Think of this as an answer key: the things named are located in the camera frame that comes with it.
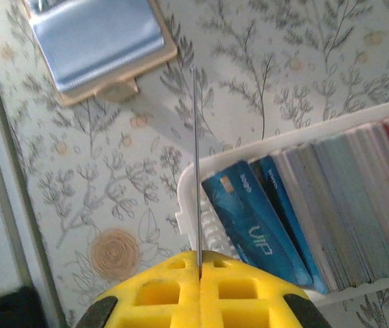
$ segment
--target floral wallpaper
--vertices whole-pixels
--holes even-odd
[[[105,289],[180,251],[176,185],[201,154],[389,101],[389,0],[159,0],[179,53],[141,95],[55,97],[20,0],[0,1],[0,92],[53,279],[73,327]],[[322,309],[333,327],[389,327],[389,289]]]

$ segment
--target gold chip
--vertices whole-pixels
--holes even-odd
[[[227,176],[221,177],[220,182],[227,193],[232,193],[234,191],[234,187]]]

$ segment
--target black rubber edge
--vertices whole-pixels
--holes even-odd
[[[332,328],[312,301],[296,294],[284,295],[284,300],[295,314],[302,328]]]
[[[76,328],[104,328],[117,302],[115,296],[108,296],[92,304],[81,317]]]

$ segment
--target card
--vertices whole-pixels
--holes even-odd
[[[285,152],[278,150],[271,153],[270,156],[272,157],[281,180],[284,183],[285,189],[287,190],[290,203],[295,211],[297,220],[302,228],[302,232],[308,241],[308,246],[311,254],[313,255],[314,261],[316,262],[317,268],[322,274],[323,281],[326,283],[329,292],[337,291],[338,285],[327,261],[327,256],[323,250],[320,238],[316,233],[316,227],[311,219],[310,211],[299,182],[296,179],[296,176],[294,175],[290,163],[284,153]]]
[[[323,176],[330,190],[330,195],[332,195],[333,202],[340,214],[340,225],[343,227],[341,231],[344,231],[344,235],[339,238],[344,239],[345,242],[341,243],[339,247],[342,247],[342,251],[351,262],[351,269],[353,270],[350,273],[351,279],[356,285],[361,282],[369,282],[371,277],[369,275],[370,269],[368,261],[360,247],[356,230],[349,220],[352,216],[352,212],[345,199],[345,194],[340,188],[340,178],[334,170],[334,166],[323,147],[322,141],[316,141],[312,143],[311,146],[317,156],[317,161],[322,168]]]
[[[299,150],[306,147],[308,147],[308,144],[287,150],[285,152],[285,156],[289,160],[291,169],[299,182],[299,188],[302,190],[302,195],[305,199],[308,210],[310,211],[310,218],[325,252],[327,261],[336,280],[336,284],[340,290],[343,290],[349,285],[347,276],[343,268],[343,264],[338,259],[336,250],[332,247],[332,238],[329,236],[328,231],[325,228],[323,212],[320,207],[321,200],[317,198],[317,195],[312,187],[312,182],[310,180],[311,177],[304,169],[305,163],[302,162],[302,158],[300,158],[298,154]]]
[[[369,128],[370,125],[361,126],[353,134],[347,133],[346,136],[389,244],[389,180],[383,166],[379,164],[373,145],[369,147],[366,142],[365,134]]]
[[[276,169],[273,158],[271,156],[266,156],[251,163],[251,167],[254,169],[261,187],[267,194],[280,221],[295,245],[296,250],[304,261],[308,272],[311,274],[314,289],[321,294],[327,294],[327,286],[312,257],[307,240],[305,239],[304,233],[297,220],[295,211],[291,206],[290,199],[285,190],[285,186],[282,183],[279,172]]]
[[[372,282],[389,277],[389,247],[364,188],[360,171],[348,148],[347,139],[343,134],[335,139],[326,139],[323,143],[351,209],[349,221],[356,230],[358,242],[368,260]]]
[[[302,259],[246,161],[211,176],[202,186],[244,262],[293,284],[312,284]]]
[[[355,286],[356,283],[350,274],[353,271],[352,264],[344,247],[348,238],[340,222],[340,211],[333,200],[316,153],[311,146],[298,147],[296,151],[306,178],[304,188],[314,195],[319,207],[319,216],[313,217],[313,219],[321,236],[321,242],[324,248],[329,251],[338,271],[340,279],[338,284],[343,288]]]

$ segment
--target blue card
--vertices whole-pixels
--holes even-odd
[[[311,286],[305,264],[246,161],[202,186],[241,259],[288,282]]]
[[[321,294],[327,294],[327,286],[321,277],[310,248],[308,247],[308,243],[273,159],[271,156],[266,156],[252,164],[252,168],[254,168],[255,171],[257,166],[262,169],[264,175],[261,186],[267,194],[267,197],[278,214],[280,221],[284,225],[285,230],[289,234],[299,255],[304,261],[306,268],[312,277],[314,289]]]

